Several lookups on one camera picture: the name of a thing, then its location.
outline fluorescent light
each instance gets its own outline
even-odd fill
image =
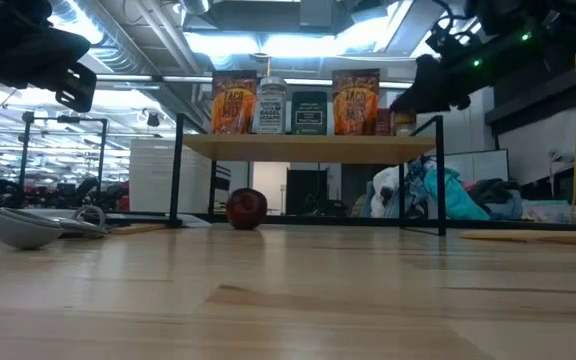
[[[54,24],[55,28],[74,34],[79,34],[85,37],[91,44],[96,45],[101,43],[104,39],[104,34],[99,30],[99,28],[88,18],[86,13],[79,7],[75,0],[66,0],[70,6],[72,13],[75,14],[73,20],[65,20],[59,16],[51,16],[48,21]]]
[[[23,151],[22,146],[0,146],[0,151]],[[49,147],[28,147],[29,152],[49,153],[49,154],[87,154],[100,153],[100,149],[92,148],[49,148]],[[130,156],[130,150],[106,150],[106,155],[110,156]]]
[[[388,25],[388,17],[373,18],[356,23],[337,35],[344,53],[354,48],[364,48],[375,43],[375,34],[381,34]]]
[[[374,51],[386,50],[390,40],[392,40],[397,33],[411,6],[412,0],[401,0],[388,6],[390,21],[388,25],[386,25],[385,34],[377,41]]]
[[[48,90],[30,88],[20,90],[20,98],[11,98],[10,103],[26,106],[54,105],[61,106],[55,100],[55,94]],[[161,105],[138,90],[97,90],[95,91],[93,105],[106,108],[153,109],[163,112]]]
[[[78,132],[78,133],[85,133],[86,132],[86,130],[80,128],[77,125],[72,125],[72,124],[69,124],[68,126],[66,126],[66,130],[69,130],[69,129],[74,131],[74,132]]]
[[[481,23],[477,22],[472,28],[470,28],[470,32],[476,34],[481,30]]]
[[[121,75],[121,74],[98,74],[97,81],[125,81],[125,82],[149,82],[153,78],[150,75]]]
[[[10,154],[1,154],[0,158],[3,160],[8,160],[8,161],[17,161],[19,159],[18,156],[10,155]]]
[[[305,58],[343,54],[334,36],[271,35],[261,52],[272,57]]]
[[[193,52],[208,56],[228,56],[259,52],[259,45],[250,35],[203,35],[184,33]]]
[[[132,137],[132,138],[156,138],[159,137],[159,134],[131,134],[131,133],[117,133],[117,134],[108,134],[106,137]]]

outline green box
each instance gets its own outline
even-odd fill
[[[297,91],[292,94],[292,133],[328,134],[328,94],[321,91]]]

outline wooden tabletop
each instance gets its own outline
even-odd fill
[[[0,243],[0,360],[576,360],[576,246],[261,226]]]
[[[435,147],[408,136],[188,135],[184,145],[212,160],[400,164]]]

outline wooden shelf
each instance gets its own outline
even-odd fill
[[[408,136],[186,135],[184,145],[212,160],[400,164],[435,147]]]

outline black robotic arm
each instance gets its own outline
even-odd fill
[[[48,89],[59,103],[90,111],[97,77],[77,62],[90,42],[53,28],[51,14],[47,0],[0,0],[0,84]]]
[[[465,109],[469,95],[494,85],[503,76],[528,63],[543,61],[554,43],[576,47],[576,0],[468,0],[465,15],[451,18],[447,28],[435,24],[427,44],[438,53],[419,57],[413,85],[390,106],[393,112],[440,112]],[[477,17],[491,40],[466,44],[450,34],[454,19]]]

